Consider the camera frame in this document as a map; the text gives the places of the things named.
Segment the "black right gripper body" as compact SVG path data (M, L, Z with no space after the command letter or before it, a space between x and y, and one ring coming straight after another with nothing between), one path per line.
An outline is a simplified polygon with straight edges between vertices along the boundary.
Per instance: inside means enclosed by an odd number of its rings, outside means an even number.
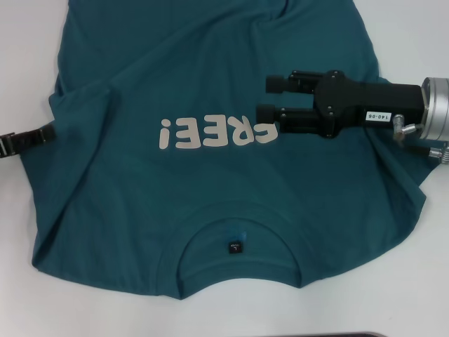
M354 81L343 72L325 73L314 89L318 134L338 136L344 128L391 128L395 115L406 124L421 124L424 116L422 89L417 85Z

